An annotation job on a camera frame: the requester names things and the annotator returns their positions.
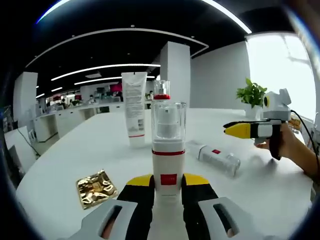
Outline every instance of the white pot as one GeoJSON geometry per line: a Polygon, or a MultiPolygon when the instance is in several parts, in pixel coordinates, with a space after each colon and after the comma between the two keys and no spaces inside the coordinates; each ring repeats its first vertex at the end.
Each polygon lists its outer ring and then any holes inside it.
{"type": "Polygon", "coordinates": [[[251,107],[251,104],[244,103],[245,117],[252,120],[260,120],[262,107],[255,105],[251,107]]]}

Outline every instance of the potted plant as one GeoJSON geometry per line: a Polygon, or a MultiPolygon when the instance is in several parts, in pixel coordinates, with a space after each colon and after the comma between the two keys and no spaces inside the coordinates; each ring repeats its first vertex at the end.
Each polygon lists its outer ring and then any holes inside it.
{"type": "Polygon", "coordinates": [[[263,106],[264,94],[267,88],[252,83],[249,78],[245,79],[246,87],[238,88],[236,98],[241,99],[244,103],[245,116],[250,119],[255,119],[257,112],[263,106]]]}

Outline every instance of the clear bottle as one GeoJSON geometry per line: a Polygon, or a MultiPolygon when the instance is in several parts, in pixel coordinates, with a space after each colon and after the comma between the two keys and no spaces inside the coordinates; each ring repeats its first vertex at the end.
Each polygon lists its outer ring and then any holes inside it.
{"type": "Polygon", "coordinates": [[[233,153],[227,153],[194,140],[186,143],[186,149],[189,154],[199,161],[211,163],[231,177],[236,175],[241,164],[240,159],[233,153]]]}
{"type": "Polygon", "coordinates": [[[154,81],[153,100],[169,100],[170,99],[170,81],[156,80],[154,81]]]}

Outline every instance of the black cable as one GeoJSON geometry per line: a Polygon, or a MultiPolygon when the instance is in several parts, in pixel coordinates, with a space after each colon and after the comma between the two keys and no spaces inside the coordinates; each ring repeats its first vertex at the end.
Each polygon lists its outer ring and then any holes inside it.
{"type": "Polygon", "coordinates": [[[25,142],[35,151],[38,157],[41,157],[41,155],[37,152],[37,150],[28,142],[26,137],[20,132],[19,128],[17,128],[18,132],[21,134],[21,136],[24,138],[25,142]]]}
{"type": "Polygon", "coordinates": [[[306,132],[307,132],[308,135],[309,135],[310,141],[311,141],[311,143],[312,143],[312,148],[313,148],[313,151],[314,151],[314,154],[315,154],[315,160],[316,160],[316,166],[317,166],[317,177],[318,177],[318,179],[320,179],[320,164],[319,164],[319,159],[318,159],[318,151],[317,151],[317,149],[316,149],[315,143],[314,143],[314,141],[312,140],[311,134],[310,134],[307,126],[305,125],[305,122],[304,122],[304,121],[302,120],[302,118],[300,117],[300,115],[299,115],[296,111],[294,111],[294,110],[291,110],[291,112],[292,112],[292,113],[295,113],[295,114],[298,116],[298,118],[299,118],[300,121],[302,122],[302,124],[303,124],[306,132]]]}

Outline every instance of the floor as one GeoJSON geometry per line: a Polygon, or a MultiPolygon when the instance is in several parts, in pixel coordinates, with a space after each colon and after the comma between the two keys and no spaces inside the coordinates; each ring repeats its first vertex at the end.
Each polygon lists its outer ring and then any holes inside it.
{"type": "Polygon", "coordinates": [[[59,135],[56,134],[48,139],[46,142],[33,142],[32,146],[35,150],[40,154],[44,154],[53,144],[55,144],[59,140],[59,135]]]}

